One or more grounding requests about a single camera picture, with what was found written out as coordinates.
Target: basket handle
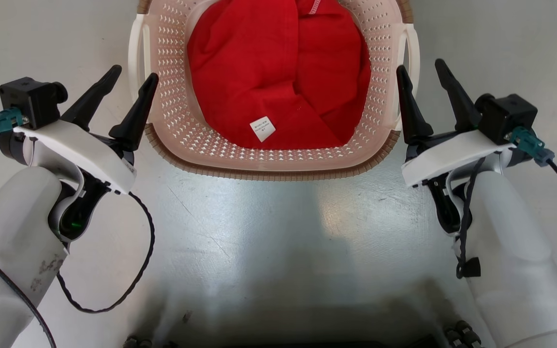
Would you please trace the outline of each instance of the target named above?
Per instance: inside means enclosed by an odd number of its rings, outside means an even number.
[[[416,97],[418,91],[418,81],[420,80],[420,46],[418,44],[418,34],[414,29],[414,24],[406,23],[402,25],[399,37],[399,51],[397,65],[403,64],[405,61],[405,50],[401,49],[407,45],[407,55],[409,63],[407,66],[407,73],[410,75],[411,84],[414,86],[412,94]],[[396,127],[394,130],[400,131],[403,128],[401,123],[401,110],[398,103],[398,93],[395,93],[394,104],[396,105]]]
[[[148,14],[150,12],[151,5],[152,0],[139,0],[139,5],[137,5],[137,13]]]
[[[152,73],[150,27],[146,17],[147,14],[137,14],[128,42],[128,81],[133,101],[137,100],[141,84]]]

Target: red towel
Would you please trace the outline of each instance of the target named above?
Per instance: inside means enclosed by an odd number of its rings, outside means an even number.
[[[205,120],[249,148],[345,145],[371,76],[365,40],[336,0],[219,0],[195,26],[188,58]],[[276,130],[261,141],[251,123],[267,126],[263,117]]]

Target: basket rim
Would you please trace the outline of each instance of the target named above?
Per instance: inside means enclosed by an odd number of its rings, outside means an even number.
[[[396,0],[398,7],[401,10],[401,17],[405,24],[414,23],[414,15],[411,10],[410,0]],[[138,14],[148,14],[150,12],[150,6],[152,5],[152,0],[139,0],[139,5],[137,6]]]
[[[414,17],[411,9],[410,0],[396,0],[404,24],[413,24]],[[152,0],[139,0],[137,6],[138,14],[148,14]],[[263,170],[237,170],[219,167],[211,167],[208,165],[199,165],[186,161],[181,157],[173,154],[161,141],[156,133],[156,129],[152,123],[146,125],[146,137],[150,145],[156,152],[167,160],[169,163],[177,168],[193,174],[203,174],[207,176],[216,176],[219,178],[241,179],[241,180],[258,180],[258,181],[312,181],[312,180],[327,180],[337,178],[349,178],[371,170],[371,168],[380,164],[380,162],[388,156],[393,150],[396,142],[399,139],[401,132],[398,130],[390,130],[387,139],[369,159],[363,161],[358,165],[347,168],[337,168],[330,170],[310,170],[302,172],[273,172]]]

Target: perforated basket wall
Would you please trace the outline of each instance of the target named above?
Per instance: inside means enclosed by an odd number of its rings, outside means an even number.
[[[139,4],[131,34],[130,70],[135,82],[131,86],[142,80],[134,79],[135,74],[143,74],[138,72],[137,60],[144,59],[145,74],[153,71],[161,78],[146,135],[164,159],[196,174],[299,181],[361,174],[389,154],[400,133],[395,72],[405,50],[405,37],[400,36],[405,24],[413,22],[409,0],[339,0],[351,11],[369,47],[367,102],[347,145],[308,150],[241,148],[205,123],[190,82],[186,44],[203,11],[215,2],[142,0]]]

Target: white label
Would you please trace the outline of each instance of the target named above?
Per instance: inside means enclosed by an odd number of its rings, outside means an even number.
[[[267,116],[251,122],[250,127],[252,128],[252,131],[255,132],[255,135],[259,138],[261,143],[268,139],[268,137],[277,130],[274,128],[274,125],[272,125],[272,122],[270,122],[270,119]]]
[[[124,163],[124,165],[126,166],[126,168],[128,168],[128,170],[130,170],[130,172],[137,177],[137,170],[130,164],[128,163],[128,161],[122,159],[122,162]]]

